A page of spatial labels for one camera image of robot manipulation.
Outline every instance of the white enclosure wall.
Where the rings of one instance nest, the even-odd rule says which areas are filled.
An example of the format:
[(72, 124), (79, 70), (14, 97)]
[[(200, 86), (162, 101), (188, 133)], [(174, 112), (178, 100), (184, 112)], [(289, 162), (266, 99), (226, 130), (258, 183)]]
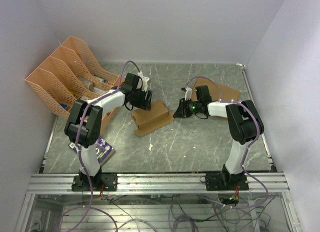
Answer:
[(100, 61), (247, 63), (284, 0), (39, 0)]
[(247, 65), (278, 170), (304, 231), (319, 231), (320, 0), (285, 0)]
[(24, 82), (58, 41), (37, 0), (0, 0), (0, 231), (14, 231), (53, 114)]

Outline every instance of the brown cardboard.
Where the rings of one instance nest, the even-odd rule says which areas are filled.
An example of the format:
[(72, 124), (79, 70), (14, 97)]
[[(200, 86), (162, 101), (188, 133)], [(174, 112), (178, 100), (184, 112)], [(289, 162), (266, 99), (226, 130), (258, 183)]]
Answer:
[[(208, 86), (212, 101), (217, 101), (219, 99), (219, 90), (217, 89), (217, 87), (210, 81), (207, 80), (205, 78), (198, 78), (192, 88), (192, 95), (191, 95), (191, 99), (193, 101), (197, 100), (197, 95), (196, 95), (196, 87), (197, 86), (203, 86), (206, 85)], [(230, 100), (235, 100), (238, 101), (239, 97), (240, 97), (240, 91), (235, 90), (233, 88), (230, 88), (228, 86), (225, 86), (223, 84), (219, 84), (218, 86), (222, 92), (222, 100), (225, 101), (230, 101)]]
[(174, 121), (173, 114), (169, 113), (161, 99), (151, 103), (151, 110), (137, 109), (131, 113), (132, 119), (138, 130), (134, 132), (137, 136), (145, 136)]

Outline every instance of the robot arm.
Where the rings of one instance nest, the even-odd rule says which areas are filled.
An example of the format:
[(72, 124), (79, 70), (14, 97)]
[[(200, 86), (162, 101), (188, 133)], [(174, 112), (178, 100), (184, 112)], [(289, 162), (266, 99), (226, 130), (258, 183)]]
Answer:
[[(243, 172), (241, 164), (245, 150), (257, 135), (257, 129), (253, 119), (240, 105), (212, 101), (206, 85), (195, 88), (197, 101), (191, 100), (190, 90), (190, 88), (184, 88), (185, 97), (180, 99), (179, 107), (173, 117), (187, 118), (192, 114), (197, 115), (198, 113), (202, 113), (206, 116), (206, 118), (202, 119), (207, 119), (209, 116), (227, 118), (233, 142), (229, 158), (223, 166), (223, 169), (226, 170), (227, 176), (229, 177), (231, 175), (241, 174)], [(258, 122), (260, 134), (262, 134), (264, 132), (264, 125), (254, 103), (251, 100), (245, 100), (241, 103), (252, 112)]]
[[(138, 75), (128, 73), (118, 91), (111, 89), (107, 97), (104, 94), (89, 101), (78, 99), (74, 103), (64, 128), (64, 133), (73, 143), (76, 141), (85, 108), (88, 104), (97, 101), (90, 105), (86, 113), (78, 140), (78, 144), (83, 146), (81, 160), (91, 176), (94, 187), (101, 184), (101, 167), (97, 160), (95, 143), (99, 138), (103, 116), (121, 106), (125, 106), (128, 110), (132, 110), (133, 107), (150, 110), (152, 91), (148, 90), (148, 80), (149, 78), (144, 77), (142, 72)], [(79, 175), (81, 180), (88, 180), (84, 168), (80, 168)]]

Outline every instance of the marble tabletop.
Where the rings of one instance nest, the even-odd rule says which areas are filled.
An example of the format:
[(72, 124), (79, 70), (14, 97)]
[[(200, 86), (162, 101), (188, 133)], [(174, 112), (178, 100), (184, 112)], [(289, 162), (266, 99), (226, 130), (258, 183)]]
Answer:
[[(241, 67), (235, 64), (139, 64), (150, 77), (152, 101), (162, 99), (170, 111), (176, 111), (184, 96), (181, 87), (194, 76), (207, 76), (214, 81), (241, 91), (240, 100), (249, 99)], [(120, 74), (123, 64), (107, 63), (102, 67)], [(136, 73), (129, 65), (126, 73)], [(59, 117), (44, 173), (77, 173), (78, 157), (69, 148), (64, 134), (66, 119)], [(203, 120), (196, 116), (175, 119), (172, 123), (144, 136), (137, 129), (131, 112), (121, 107), (102, 137), (115, 148), (114, 155), (102, 166), (103, 172), (186, 172), (220, 170), (227, 161), (232, 146), (228, 122), (219, 117)], [(252, 146), (246, 162), (248, 170), (269, 170), (263, 139)]]

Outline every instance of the metal bracket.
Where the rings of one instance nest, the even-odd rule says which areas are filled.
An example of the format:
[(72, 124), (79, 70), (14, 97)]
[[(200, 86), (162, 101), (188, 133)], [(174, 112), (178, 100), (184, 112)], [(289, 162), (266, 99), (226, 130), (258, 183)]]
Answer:
[(236, 185), (239, 186), (240, 191), (249, 190), (249, 184), (245, 175), (237, 177), (236, 180), (226, 182), (223, 173), (221, 171), (217, 171), (206, 173), (204, 178), (207, 191), (234, 191), (236, 189)]
[[(101, 174), (101, 185), (104, 184), (104, 189), (103, 191), (105, 192), (114, 192), (117, 191), (117, 186), (118, 186), (118, 176), (115, 173), (102, 173)], [(99, 191), (101, 190), (102, 187), (99, 186), (95, 190)], [(83, 180), (80, 179), (79, 175), (76, 175), (73, 178), (71, 190), (73, 192), (85, 192), (85, 191), (90, 191), (90, 188), (86, 183), (84, 183)]]

